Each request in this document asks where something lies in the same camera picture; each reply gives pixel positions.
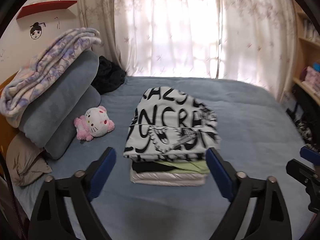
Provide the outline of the black white graffiti jacket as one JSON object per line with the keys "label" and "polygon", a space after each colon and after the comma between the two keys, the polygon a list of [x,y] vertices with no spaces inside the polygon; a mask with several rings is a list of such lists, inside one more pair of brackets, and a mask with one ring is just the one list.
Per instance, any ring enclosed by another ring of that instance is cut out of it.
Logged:
{"label": "black white graffiti jacket", "polygon": [[199,161],[220,149],[217,116],[200,100],[170,87],[143,94],[127,135],[124,157],[144,161]]}

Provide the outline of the black clothes pile by shelf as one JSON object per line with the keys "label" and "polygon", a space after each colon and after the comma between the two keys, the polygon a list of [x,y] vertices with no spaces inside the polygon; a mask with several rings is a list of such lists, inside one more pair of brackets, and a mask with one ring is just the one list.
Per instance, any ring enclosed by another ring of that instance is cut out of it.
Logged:
{"label": "black clothes pile by shelf", "polygon": [[319,105],[299,85],[286,94],[286,113],[295,124],[307,148],[319,153]]}

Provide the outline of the grey beige pillow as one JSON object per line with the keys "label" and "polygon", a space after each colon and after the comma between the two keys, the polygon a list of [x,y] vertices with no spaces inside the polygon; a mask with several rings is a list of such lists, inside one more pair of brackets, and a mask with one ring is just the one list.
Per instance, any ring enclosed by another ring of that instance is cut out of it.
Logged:
{"label": "grey beige pillow", "polygon": [[9,144],[6,163],[11,180],[16,186],[27,186],[52,168],[41,157],[44,148],[38,148],[24,133],[18,133]]}

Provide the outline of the blue bed sheet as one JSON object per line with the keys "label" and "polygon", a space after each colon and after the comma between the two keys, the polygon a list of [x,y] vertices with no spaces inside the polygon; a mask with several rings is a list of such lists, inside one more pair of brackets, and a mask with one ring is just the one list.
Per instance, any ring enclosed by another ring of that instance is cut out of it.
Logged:
{"label": "blue bed sheet", "polygon": [[116,125],[114,131],[90,142],[73,140],[60,158],[49,161],[52,175],[57,179],[69,177],[112,147],[117,162],[92,205],[113,239],[208,239],[228,207],[212,177],[198,187],[130,181],[131,162],[123,156],[129,125],[143,93],[160,86],[185,92],[217,114],[223,159],[250,177],[277,178],[289,212],[292,237],[299,239],[312,217],[309,198],[285,166],[289,160],[299,158],[304,142],[274,97],[247,83],[128,76],[119,88],[101,96],[101,104]]}

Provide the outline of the pink boxes on shelf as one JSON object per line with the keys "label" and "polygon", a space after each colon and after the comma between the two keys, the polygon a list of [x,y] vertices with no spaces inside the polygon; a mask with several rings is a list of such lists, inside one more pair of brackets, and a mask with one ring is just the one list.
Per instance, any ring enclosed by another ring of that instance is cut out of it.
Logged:
{"label": "pink boxes on shelf", "polygon": [[306,68],[306,76],[302,82],[310,89],[312,89],[315,93],[319,93],[320,91],[320,75],[319,72],[314,70],[312,67],[308,66]]}

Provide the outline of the green folded jacket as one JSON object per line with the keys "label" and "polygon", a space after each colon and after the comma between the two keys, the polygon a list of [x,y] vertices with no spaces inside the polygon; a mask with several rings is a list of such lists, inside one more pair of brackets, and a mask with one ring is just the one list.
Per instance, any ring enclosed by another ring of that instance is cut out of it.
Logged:
{"label": "green folded jacket", "polygon": [[198,173],[208,174],[209,168],[205,160],[190,161],[184,163],[172,163],[168,161],[147,161],[131,164],[132,169],[137,173],[145,172],[169,172],[169,173]]}

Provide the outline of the wooden curved shelf unit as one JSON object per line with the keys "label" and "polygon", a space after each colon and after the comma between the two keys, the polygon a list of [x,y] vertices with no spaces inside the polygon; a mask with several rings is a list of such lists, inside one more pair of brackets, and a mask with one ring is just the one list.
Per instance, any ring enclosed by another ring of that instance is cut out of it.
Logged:
{"label": "wooden curved shelf unit", "polygon": [[303,23],[304,20],[309,20],[309,18],[295,0],[292,0],[292,4],[296,18],[296,59],[292,74],[293,82],[319,105],[319,97],[300,78],[304,68],[312,66],[315,61],[319,60],[319,43],[304,37]]}

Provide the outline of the hello kitty plush toy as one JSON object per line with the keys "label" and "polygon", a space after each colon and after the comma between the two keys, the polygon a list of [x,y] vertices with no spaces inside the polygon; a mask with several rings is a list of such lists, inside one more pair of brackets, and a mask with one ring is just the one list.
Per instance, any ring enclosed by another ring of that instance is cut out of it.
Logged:
{"label": "hello kitty plush toy", "polygon": [[102,137],[115,128],[115,124],[108,117],[104,106],[88,109],[84,115],[74,119],[74,126],[76,128],[76,138],[85,141]]}

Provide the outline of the white shiny puffer jacket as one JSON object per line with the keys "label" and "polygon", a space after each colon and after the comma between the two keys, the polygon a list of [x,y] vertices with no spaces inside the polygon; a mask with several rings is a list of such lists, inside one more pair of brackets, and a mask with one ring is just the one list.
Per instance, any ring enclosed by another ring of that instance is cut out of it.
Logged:
{"label": "white shiny puffer jacket", "polygon": [[133,169],[130,170],[131,182],[156,186],[202,186],[205,184],[207,176],[207,174],[199,173],[137,173]]}

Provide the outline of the upper blue pillow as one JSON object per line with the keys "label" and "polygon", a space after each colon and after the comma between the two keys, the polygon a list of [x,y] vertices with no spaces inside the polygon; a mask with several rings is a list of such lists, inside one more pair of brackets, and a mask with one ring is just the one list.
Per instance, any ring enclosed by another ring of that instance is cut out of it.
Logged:
{"label": "upper blue pillow", "polygon": [[99,57],[83,52],[53,85],[24,111],[19,130],[37,147],[42,148],[77,103],[80,113],[99,105],[99,92],[91,86],[99,67]]}

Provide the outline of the blue pillow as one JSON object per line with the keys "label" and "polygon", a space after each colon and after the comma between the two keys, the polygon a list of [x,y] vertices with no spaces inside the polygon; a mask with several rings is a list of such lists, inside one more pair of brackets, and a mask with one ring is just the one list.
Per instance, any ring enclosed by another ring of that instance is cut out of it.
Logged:
{"label": "blue pillow", "polygon": [[74,108],[61,122],[50,140],[46,143],[44,149],[53,160],[60,159],[68,146],[76,136],[74,119],[84,115],[92,107],[97,107],[101,102],[99,92],[92,86],[89,86]]}
{"label": "blue pillow", "polygon": [[42,148],[77,103],[80,113],[99,105],[99,92],[91,86],[99,67],[99,57],[83,52],[53,85],[24,111],[19,130],[37,147]]}

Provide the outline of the lower blue pillow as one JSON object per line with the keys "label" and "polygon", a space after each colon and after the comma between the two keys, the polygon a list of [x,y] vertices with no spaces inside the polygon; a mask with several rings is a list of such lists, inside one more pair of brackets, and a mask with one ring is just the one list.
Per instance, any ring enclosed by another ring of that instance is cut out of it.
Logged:
{"label": "lower blue pillow", "polygon": [[92,86],[89,86],[74,108],[61,122],[50,140],[46,143],[44,149],[53,160],[60,159],[68,146],[76,136],[74,119],[84,115],[92,107],[97,107],[101,102],[99,92]]}

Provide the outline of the purple floral blanket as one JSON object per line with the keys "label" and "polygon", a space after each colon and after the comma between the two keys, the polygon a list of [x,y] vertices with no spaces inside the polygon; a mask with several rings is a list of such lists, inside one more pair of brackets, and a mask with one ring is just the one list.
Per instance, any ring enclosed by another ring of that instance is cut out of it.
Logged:
{"label": "purple floral blanket", "polygon": [[2,89],[1,115],[8,124],[17,128],[26,108],[48,90],[84,51],[100,44],[100,33],[94,28],[69,29],[32,57]]}

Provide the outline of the sheer floral curtain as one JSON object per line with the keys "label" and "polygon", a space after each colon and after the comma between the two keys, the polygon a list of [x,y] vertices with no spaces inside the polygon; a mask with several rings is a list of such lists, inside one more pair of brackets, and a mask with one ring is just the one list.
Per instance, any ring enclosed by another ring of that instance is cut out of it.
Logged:
{"label": "sheer floral curtain", "polygon": [[277,100],[291,86],[292,0],[77,0],[94,51],[131,76],[250,83]]}

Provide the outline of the black garment near pillows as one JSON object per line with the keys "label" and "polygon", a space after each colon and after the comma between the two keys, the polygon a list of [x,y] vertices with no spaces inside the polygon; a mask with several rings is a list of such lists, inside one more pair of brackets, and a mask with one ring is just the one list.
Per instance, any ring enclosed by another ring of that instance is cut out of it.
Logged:
{"label": "black garment near pillows", "polygon": [[98,71],[91,85],[103,95],[118,89],[125,82],[125,77],[126,72],[123,69],[100,56]]}

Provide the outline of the face wall sticker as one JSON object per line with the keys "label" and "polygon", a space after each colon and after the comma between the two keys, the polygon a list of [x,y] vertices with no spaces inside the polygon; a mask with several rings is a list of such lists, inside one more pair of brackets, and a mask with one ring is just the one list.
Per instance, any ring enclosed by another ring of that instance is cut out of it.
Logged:
{"label": "face wall sticker", "polygon": [[41,37],[43,27],[46,27],[45,22],[35,22],[32,26],[30,26],[30,37],[32,40],[37,40]]}

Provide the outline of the red wall shelf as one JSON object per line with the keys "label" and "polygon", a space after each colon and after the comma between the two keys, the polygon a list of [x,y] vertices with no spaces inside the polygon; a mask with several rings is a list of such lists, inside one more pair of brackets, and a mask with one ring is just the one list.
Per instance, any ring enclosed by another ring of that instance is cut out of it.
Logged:
{"label": "red wall shelf", "polygon": [[17,15],[17,19],[23,18],[25,16],[52,11],[52,10],[61,10],[68,9],[77,3],[77,0],[55,0],[55,1],[45,1],[38,2],[30,5],[23,6]]}

